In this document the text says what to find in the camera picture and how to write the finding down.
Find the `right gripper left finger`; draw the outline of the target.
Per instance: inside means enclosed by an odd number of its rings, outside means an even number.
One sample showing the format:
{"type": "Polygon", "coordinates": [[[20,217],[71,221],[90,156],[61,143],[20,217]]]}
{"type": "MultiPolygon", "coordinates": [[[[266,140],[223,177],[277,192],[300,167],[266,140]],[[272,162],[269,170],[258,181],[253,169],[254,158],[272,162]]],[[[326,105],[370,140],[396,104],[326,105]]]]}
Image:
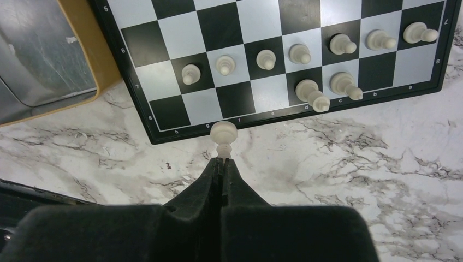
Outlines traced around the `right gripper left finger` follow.
{"type": "Polygon", "coordinates": [[[1,261],[220,261],[222,161],[211,159],[164,205],[45,205],[30,211],[1,261]]]}

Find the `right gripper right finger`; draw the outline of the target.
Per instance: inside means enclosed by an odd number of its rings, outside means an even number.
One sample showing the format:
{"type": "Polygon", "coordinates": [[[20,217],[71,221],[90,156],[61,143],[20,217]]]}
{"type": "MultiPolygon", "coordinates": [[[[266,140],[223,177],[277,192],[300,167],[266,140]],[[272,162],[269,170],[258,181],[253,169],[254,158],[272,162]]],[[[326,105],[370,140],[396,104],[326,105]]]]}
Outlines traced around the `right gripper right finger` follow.
{"type": "Polygon", "coordinates": [[[272,206],[224,164],[222,261],[378,261],[362,216],[346,206],[272,206]]]}

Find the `white bishop piece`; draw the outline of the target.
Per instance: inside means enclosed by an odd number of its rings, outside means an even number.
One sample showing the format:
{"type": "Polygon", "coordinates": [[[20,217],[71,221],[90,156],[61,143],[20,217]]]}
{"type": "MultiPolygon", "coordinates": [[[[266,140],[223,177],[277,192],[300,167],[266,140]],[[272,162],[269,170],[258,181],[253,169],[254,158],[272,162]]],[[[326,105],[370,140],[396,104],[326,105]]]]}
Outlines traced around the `white bishop piece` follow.
{"type": "Polygon", "coordinates": [[[338,95],[347,95],[352,100],[362,100],[363,91],[354,83],[354,78],[346,72],[338,72],[330,79],[330,89],[338,95]]]}
{"type": "Polygon", "coordinates": [[[228,121],[215,123],[210,130],[210,138],[218,146],[216,148],[217,157],[222,158],[223,162],[231,158],[232,147],[230,146],[238,137],[236,126],[228,121]]]}

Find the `white king piece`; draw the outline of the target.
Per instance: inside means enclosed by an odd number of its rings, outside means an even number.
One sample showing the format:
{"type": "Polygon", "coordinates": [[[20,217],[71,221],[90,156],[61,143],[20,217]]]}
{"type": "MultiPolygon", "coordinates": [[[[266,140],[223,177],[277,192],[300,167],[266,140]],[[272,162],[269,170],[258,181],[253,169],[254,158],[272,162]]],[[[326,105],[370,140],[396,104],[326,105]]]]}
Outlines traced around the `white king piece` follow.
{"type": "Polygon", "coordinates": [[[307,102],[315,112],[326,112],[330,108],[330,99],[319,90],[318,84],[310,79],[300,81],[295,88],[299,100],[307,102]]]}

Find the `white pawn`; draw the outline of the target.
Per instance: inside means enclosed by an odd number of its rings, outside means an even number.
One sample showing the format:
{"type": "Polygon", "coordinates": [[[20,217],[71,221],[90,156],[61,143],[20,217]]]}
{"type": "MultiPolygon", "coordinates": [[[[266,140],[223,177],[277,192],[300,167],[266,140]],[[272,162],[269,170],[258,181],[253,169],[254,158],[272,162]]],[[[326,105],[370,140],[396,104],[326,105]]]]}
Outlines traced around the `white pawn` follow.
{"type": "Polygon", "coordinates": [[[261,50],[256,56],[256,64],[264,70],[272,70],[276,63],[276,56],[273,51],[261,50]]]}
{"type": "Polygon", "coordinates": [[[356,52],[357,45],[350,40],[348,35],[337,34],[332,37],[329,43],[329,49],[335,55],[343,55],[345,53],[352,54],[356,52]]]}
{"type": "Polygon", "coordinates": [[[381,49],[392,49],[396,46],[397,40],[390,37],[384,30],[373,30],[366,38],[366,47],[373,51],[381,49]]]}
{"type": "Polygon", "coordinates": [[[289,49],[289,59],[295,64],[309,64],[312,57],[306,45],[295,44],[289,49]]]}
{"type": "Polygon", "coordinates": [[[409,44],[416,44],[420,41],[433,42],[438,38],[439,32],[427,28],[423,22],[414,22],[408,25],[403,33],[403,39],[409,44]]]}
{"type": "Polygon", "coordinates": [[[200,69],[194,64],[187,64],[181,71],[182,81],[185,85],[191,85],[198,82],[201,78],[200,69]]]}

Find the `white pawn tin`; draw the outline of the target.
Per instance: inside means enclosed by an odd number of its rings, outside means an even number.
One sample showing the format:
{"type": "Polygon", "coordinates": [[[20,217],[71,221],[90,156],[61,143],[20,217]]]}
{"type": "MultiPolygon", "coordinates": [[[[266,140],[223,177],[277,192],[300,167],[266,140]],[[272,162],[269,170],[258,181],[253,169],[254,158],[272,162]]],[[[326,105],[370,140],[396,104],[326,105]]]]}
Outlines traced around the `white pawn tin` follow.
{"type": "Polygon", "coordinates": [[[228,76],[235,70],[236,64],[234,59],[228,55],[220,56],[216,61],[216,69],[223,76],[228,76]]]}

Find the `black white chess board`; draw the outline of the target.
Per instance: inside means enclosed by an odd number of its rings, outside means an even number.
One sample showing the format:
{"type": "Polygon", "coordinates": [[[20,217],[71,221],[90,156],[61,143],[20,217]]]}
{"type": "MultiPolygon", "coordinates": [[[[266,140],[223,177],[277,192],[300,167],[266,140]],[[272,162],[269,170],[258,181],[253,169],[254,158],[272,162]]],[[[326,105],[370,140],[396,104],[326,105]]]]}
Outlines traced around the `black white chess board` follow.
{"type": "Polygon", "coordinates": [[[461,1],[90,1],[150,142],[441,90],[461,1]]]}

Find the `gold tin tray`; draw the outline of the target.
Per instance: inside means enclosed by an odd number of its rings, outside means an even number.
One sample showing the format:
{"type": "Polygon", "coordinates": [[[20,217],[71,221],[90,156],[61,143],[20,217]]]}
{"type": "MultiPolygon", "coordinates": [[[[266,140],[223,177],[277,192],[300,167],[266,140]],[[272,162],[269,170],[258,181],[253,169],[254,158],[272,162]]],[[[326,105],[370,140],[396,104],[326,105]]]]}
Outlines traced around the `gold tin tray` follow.
{"type": "Polygon", "coordinates": [[[1,125],[96,100],[121,82],[90,1],[1,1],[1,125]]]}

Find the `black metal base rail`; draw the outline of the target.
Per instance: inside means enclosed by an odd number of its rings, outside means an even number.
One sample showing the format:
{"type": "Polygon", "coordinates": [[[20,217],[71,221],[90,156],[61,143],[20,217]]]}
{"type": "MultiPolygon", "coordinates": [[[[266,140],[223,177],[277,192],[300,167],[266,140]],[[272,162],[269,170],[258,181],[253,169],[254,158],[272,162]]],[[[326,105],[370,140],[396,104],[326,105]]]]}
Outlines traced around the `black metal base rail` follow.
{"type": "Polygon", "coordinates": [[[31,210],[44,205],[86,205],[90,201],[1,179],[1,249],[31,210]]]}

